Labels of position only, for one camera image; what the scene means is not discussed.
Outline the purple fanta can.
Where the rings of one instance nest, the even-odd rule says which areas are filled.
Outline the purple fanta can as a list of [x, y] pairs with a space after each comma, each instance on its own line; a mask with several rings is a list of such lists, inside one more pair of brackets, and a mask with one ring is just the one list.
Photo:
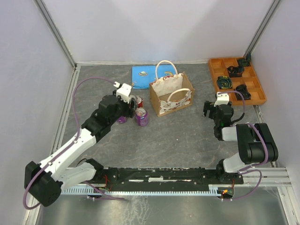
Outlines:
[[118, 118], [117, 122], [120, 123], [120, 124], [123, 124], [127, 121], [127, 117], [125, 116], [121, 116]]
[[145, 108], [137, 108], [135, 111], [135, 117], [139, 126], [144, 127], [148, 124], [148, 112]]

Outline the red coke can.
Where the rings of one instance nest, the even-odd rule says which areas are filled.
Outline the red coke can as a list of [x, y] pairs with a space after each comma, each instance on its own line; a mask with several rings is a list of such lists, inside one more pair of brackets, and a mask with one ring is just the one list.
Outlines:
[[143, 98], [140, 96], [136, 96], [136, 104], [138, 108], [143, 107]]
[[136, 96], [135, 95], [130, 95], [131, 99], [136, 101]]

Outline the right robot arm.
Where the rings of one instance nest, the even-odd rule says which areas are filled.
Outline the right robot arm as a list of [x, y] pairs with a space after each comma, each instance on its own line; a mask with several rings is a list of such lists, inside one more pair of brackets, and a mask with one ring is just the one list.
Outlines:
[[208, 115], [214, 121], [214, 136], [219, 141], [236, 142], [238, 152], [233, 156], [222, 159], [215, 170], [208, 170], [204, 178], [214, 178], [220, 183], [226, 183], [232, 178], [240, 177], [239, 172], [255, 166], [275, 162], [278, 159], [278, 148], [266, 123], [236, 124], [232, 121], [234, 109], [231, 102], [217, 104], [205, 101], [203, 115]]

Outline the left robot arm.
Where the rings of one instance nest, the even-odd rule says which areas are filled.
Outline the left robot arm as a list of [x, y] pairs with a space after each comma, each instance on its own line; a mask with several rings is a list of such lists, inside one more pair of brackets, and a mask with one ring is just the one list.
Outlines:
[[98, 108], [78, 128], [76, 134], [55, 153], [39, 163], [29, 162], [25, 167], [23, 205], [27, 194], [31, 194], [38, 204], [45, 207], [53, 204], [61, 192], [68, 188], [63, 179], [68, 166], [83, 152], [98, 143], [110, 131], [112, 125], [120, 118], [132, 118], [136, 110], [136, 100], [131, 95], [131, 87], [123, 85], [106, 95]]

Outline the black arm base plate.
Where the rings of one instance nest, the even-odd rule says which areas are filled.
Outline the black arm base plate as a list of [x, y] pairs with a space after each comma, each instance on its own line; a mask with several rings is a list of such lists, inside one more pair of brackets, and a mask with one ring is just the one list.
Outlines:
[[91, 184], [104, 184], [109, 191], [207, 191], [209, 185], [243, 184], [238, 173], [222, 169], [197, 168], [116, 168], [96, 172]]

